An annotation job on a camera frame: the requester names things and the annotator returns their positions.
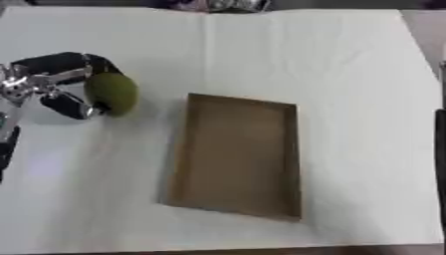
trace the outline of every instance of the cardboard tray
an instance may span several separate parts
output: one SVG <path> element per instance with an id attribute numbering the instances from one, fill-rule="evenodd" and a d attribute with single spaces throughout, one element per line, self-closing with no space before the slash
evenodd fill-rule
<path id="1" fill-rule="evenodd" d="M 190 94 L 165 203 L 299 219 L 295 105 Z"/>

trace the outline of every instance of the tennis ball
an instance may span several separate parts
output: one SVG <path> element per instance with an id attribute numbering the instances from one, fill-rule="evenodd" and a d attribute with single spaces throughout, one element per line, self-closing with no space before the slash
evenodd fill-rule
<path id="1" fill-rule="evenodd" d="M 120 117 L 133 109 L 137 102 L 137 86 L 127 76 L 117 73 L 101 73 L 88 78 L 85 94 L 93 105 L 103 105 L 106 114 Z"/>

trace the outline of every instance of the robotic hand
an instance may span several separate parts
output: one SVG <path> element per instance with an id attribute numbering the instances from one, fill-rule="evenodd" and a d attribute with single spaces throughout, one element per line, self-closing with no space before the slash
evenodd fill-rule
<path id="1" fill-rule="evenodd" d="M 85 82 L 89 103 L 63 91 L 64 85 Z M 0 65 L 0 101 L 10 110 L 0 112 L 0 183 L 17 143 L 18 122 L 35 96 L 61 115 L 87 120 L 109 114 L 121 116 L 136 103 L 137 88 L 131 79 L 106 58 L 80 53 L 61 53 Z"/>

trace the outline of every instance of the white paper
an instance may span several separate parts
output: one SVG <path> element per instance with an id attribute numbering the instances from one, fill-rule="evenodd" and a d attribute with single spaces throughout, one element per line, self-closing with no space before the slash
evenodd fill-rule
<path id="1" fill-rule="evenodd" d="M 440 87 L 397 11 L 201 15 L 10 8 L 0 63 L 111 59 L 140 87 L 120 120 L 37 103 L 0 185 L 0 253 L 441 242 L 433 161 Z M 300 223 L 157 203 L 187 93 L 297 104 Z"/>

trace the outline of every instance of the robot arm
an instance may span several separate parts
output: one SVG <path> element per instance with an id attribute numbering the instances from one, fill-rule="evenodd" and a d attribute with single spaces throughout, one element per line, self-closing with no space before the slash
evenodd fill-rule
<path id="1" fill-rule="evenodd" d="M 18 122 L 29 100 L 37 96 L 42 105 L 61 115 L 90 119 L 104 113 L 107 106 L 90 105 L 62 88 L 100 73 L 121 71 L 106 58 L 72 52 L 0 65 L 0 101 L 9 106 L 8 111 L 0 112 L 0 183 L 20 134 Z"/>

